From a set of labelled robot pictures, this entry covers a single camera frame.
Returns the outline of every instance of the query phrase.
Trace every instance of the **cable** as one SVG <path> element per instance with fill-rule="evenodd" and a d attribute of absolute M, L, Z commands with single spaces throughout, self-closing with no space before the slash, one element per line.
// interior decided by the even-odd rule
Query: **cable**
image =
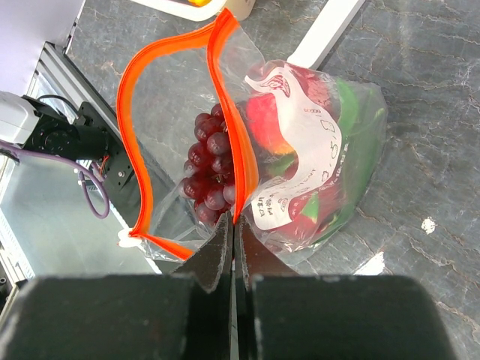
<path fill-rule="evenodd" d="M 102 185 L 101 181 L 98 180 L 98 178 L 90 170 L 87 170 L 85 167 L 83 167 L 82 165 L 79 165 L 75 161 L 68 160 L 63 157 L 59 157 L 55 155 L 41 154 L 40 152 L 24 150 L 22 148 L 17 148 L 16 146 L 13 146 L 8 142 L 4 142 L 4 141 L 0 141 L 0 148 L 8 150 L 12 155 L 16 156 L 17 158 L 19 157 L 19 155 L 26 155 L 26 156 L 32 156 L 33 158 L 54 160 L 54 161 L 58 161 L 59 163 L 68 164 L 74 169 L 77 169 L 79 179 L 82 185 L 83 194 L 85 195 L 85 199 L 87 200 L 87 204 L 91 212 L 93 212 L 93 214 L 99 219 L 104 219 L 108 216 L 110 212 L 110 201 L 108 199 L 107 192 L 105 191 L 105 188 Z M 87 187 L 86 187 L 85 176 L 89 177 L 91 181 L 95 184 L 97 189 L 100 191 L 100 194 L 103 199 L 103 204 L 105 207 L 103 210 L 103 213 L 99 213 L 97 209 L 93 206 L 92 200 L 90 199 L 90 196 L 89 196 L 89 191 L 87 190 Z"/>
<path fill-rule="evenodd" d="M 60 95 L 42 95 L 37 100 L 40 101 L 42 99 L 58 99 L 58 100 L 61 100 L 64 103 L 66 103 L 68 105 L 68 107 L 70 107 L 73 110 L 75 115 L 77 115 L 77 116 L 79 115 L 78 109 L 75 107 L 75 105 L 73 105 L 68 99 L 65 99 L 63 96 L 60 96 Z"/>
<path fill-rule="evenodd" d="M 104 174 L 105 164 L 107 163 L 108 159 L 110 159 L 110 155 L 107 155 L 107 156 L 103 157 L 103 161 L 102 161 L 102 164 L 100 166 L 100 175 Z"/>

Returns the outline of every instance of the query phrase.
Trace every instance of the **gray marble surface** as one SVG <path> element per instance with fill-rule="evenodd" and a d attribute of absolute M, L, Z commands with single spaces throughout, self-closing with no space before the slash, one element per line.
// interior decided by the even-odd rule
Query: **gray marble surface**
<path fill-rule="evenodd" d="M 353 219 L 295 266 L 302 273 L 364 272 L 376 257 L 379 272 L 418 279 L 459 359 L 480 359 L 476 2 L 367 0 L 322 65 L 332 75 L 382 86 L 388 142 Z M 242 25 L 267 60 L 286 59 L 324 4 L 257 0 Z M 87 0 L 69 56 L 114 107 L 137 50 L 201 25 L 128 0 Z M 422 229 L 432 222 L 433 232 Z"/>

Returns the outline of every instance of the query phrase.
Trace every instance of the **ziplock bag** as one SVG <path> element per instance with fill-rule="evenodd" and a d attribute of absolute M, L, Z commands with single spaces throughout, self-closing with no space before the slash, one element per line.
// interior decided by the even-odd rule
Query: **ziplock bag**
<path fill-rule="evenodd" d="M 265 63 L 224 10 L 136 54 L 117 115 L 141 196 L 130 236 L 150 257 L 186 260 L 225 211 L 275 252 L 330 236 L 379 159 L 386 106 L 375 85 Z"/>

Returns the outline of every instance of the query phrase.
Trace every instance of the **white paper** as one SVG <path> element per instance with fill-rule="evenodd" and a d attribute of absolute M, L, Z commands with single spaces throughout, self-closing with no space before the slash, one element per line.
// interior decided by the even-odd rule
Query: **white paper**
<path fill-rule="evenodd" d="M 245 81 L 257 92 L 275 96 L 280 132 L 298 157 L 293 178 L 273 178 L 252 196 L 255 224 L 270 230 L 292 222 L 288 208 L 294 198 L 321 187 L 332 177 L 342 135 L 330 114 L 305 95 L 287 64 L 276 67 L 260 82 L 248 77 Z"/>

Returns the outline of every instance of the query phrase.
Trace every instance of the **orange object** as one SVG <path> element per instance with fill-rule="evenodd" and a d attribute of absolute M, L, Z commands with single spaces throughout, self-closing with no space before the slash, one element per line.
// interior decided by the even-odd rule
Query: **orange object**
<path fill-rule="evenodd" d="M 201 7 L 201 6 L 207 5 L 211 0 L 188 0 L 188 1 L 198 7 Z"/>
<path fill-rule="evenodd" d="M 182 260 L 190 257 L 193 251 L 174 241 L 148 234 L 154 197 L 152 183 L 143 157 L 140 154 L 140 147 L 133 128 L 131 113 L 134 88 L 143 70 L 157 57 L 168 56 L 189 49 L 207 48 L 208 70 L 222 106 L 232 146 L 236 189 L 236 206 L 233 220 L 236 221 L 242 212 L 247 198 L 253 193 L 259 181 L 257 160 L 247 129 L 233 100 L 227 93 L 219 65 L 223 48 L 237 29 L 239 29 L 239 23 L 228 9 L 224 9 L 213 23 L 201 29 L 188 34 L 155 41 L 140 50 L 132 58 L 118 86 L 116 102 L 118 128 L 133 170 L 136 173 L 140 189 L 140 213 L 135 227 L 130 232 L 130 236 L 148 239 Z"/>
<path fill-rule="evenodd" d="M 110 159 L 110 155 L 107 155 L 107 156 L 103 157 L 103 161 L 102 161 L 102 164 L 100 166 L 100 175 L 104 174 L 105 164 L 107 163 L 108 159 Z"/>
<path fill-rule="evenodd" d="M 280 131 L 277 101 L 273 94 L 248 99 L 247 123 L 259 145 L 272 154 L 286 155 L 295 152 Z"/>

